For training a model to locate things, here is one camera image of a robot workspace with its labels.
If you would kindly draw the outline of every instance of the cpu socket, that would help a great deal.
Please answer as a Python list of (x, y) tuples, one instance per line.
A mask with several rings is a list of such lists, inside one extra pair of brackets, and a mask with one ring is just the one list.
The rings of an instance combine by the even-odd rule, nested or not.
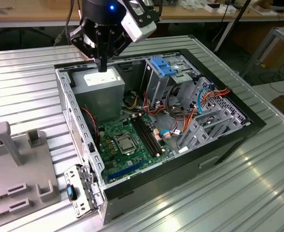
[(129, 133), (118, 135), (115, 137), (115, 141), (122, 154), (132, 155), (137, 149)]

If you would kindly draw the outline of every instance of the orange wire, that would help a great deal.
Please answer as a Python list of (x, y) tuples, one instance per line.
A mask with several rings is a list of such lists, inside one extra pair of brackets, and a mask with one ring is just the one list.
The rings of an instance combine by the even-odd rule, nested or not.
[(82, 108), (82, 110), (86, 111), (86, 113), (88, 113), (88, 115), (90, 116), (90, 118), (92, 119), (93, 123), (94, 123), (94, 130), (95, 130), (95, 135), (96, 135), (96, 144), (97, 144), (97, 127), (96, 127), (96, 123), (94, 120), (93, 115), (85, 108)]

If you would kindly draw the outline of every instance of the green circuit board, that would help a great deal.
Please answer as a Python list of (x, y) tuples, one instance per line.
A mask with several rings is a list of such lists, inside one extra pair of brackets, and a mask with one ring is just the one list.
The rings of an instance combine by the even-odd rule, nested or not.
[[(149, 116), (143, 115), (141, 119), (153, 136), (151, 131), (155, 129), (155, 126)], [(98, 129), (100, 131), (99, 153), (105, 166), (102, 178), (105, 183), (111, 183), (174, 156), (164, 139), (157, 142), (163, 153), (160, 156), (151, 156), (130, 118), (102, 124)], [(134, 151), (124, 154), (122, 148)]]

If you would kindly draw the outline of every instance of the blue drive bracket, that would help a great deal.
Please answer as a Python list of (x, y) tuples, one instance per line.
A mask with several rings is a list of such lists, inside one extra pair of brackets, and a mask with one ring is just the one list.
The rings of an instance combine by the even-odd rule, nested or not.
[(170, 64), (166, 62), (162, 57), (151, 58), (151, 62), (160, 71), (162, 76), (176, 75), (177, 71), (172, 69)]

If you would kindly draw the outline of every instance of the blue wire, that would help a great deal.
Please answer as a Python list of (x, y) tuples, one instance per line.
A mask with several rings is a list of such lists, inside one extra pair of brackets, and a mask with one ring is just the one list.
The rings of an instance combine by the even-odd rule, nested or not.
[(198, 105), (198, 109), (199, 109), (201, 114), (203, 114), (203, 110), (202, 110), (201, 105), (200, 105), (200, 96), (201, 96), (201, 93), (204, 89), (209, 89), (209, 87), (204, 87), (204, 88), (200, 89), (199, 94), (198, 94), (198, 98), (197, 98), (197, 105)]
[(163, 135), (164, 133), (166, 133), (166, 132), (168, 132), (168, 131), (170, 131), (170, 130), (169, 130), (169, 129), (162, 130), (162, 131), (160, 132), (160, 134)]

